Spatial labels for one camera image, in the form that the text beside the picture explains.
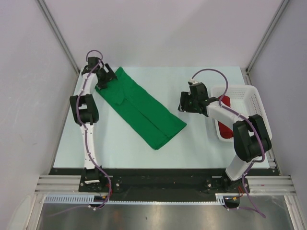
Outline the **green t shirt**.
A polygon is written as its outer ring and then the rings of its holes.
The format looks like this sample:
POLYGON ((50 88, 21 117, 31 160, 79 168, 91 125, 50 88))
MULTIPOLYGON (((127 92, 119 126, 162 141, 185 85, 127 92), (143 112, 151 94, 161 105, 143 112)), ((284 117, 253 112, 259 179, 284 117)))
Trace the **green t shirt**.
POLYGON ((183 130, 187 123, 172 114, 136 83, 122 67, 105 88, 97 93, 154 150, 158 150, 183 130))

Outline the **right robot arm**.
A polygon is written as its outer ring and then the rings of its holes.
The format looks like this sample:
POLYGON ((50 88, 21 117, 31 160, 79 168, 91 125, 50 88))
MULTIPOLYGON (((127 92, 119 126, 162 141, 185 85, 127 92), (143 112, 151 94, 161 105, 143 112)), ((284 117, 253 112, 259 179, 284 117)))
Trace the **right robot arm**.
POLYGON ((238 180, 247 174, 252 164, 263 162, 265 153, 272 148, 272 132, 258 90, 253 86, 236 88, 237 91, 253 93, 255 104, 259 106, 257 114, 244 116, 224 104, 221 101, 223 95, 209 97, 202 82, 190 80, 188 84, 189 91, 181 92, 178 110, 212 118, 233 131, 236 155, 225 170, 227 177, 221 180, 222 188, 233 192, 238 188, 238 180))

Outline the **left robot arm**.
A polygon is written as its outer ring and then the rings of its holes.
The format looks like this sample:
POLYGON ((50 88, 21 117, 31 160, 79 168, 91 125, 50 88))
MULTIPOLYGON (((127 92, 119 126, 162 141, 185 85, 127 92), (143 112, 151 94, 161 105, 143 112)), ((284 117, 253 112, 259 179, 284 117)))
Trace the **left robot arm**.
POLYGON ((117 77, 108 64, 99 57, 87 57, 87 64, 81 72, 81 86, 70 97, 70 106, 74 122, 80 127, 84 167, 81 172, 79 192, 101 192, 107 182, 107 176, 98 165, 94 147, 94 128, 99 121, 99 111, 93 93, 96 88, 105 89, 107 84, 117 77))

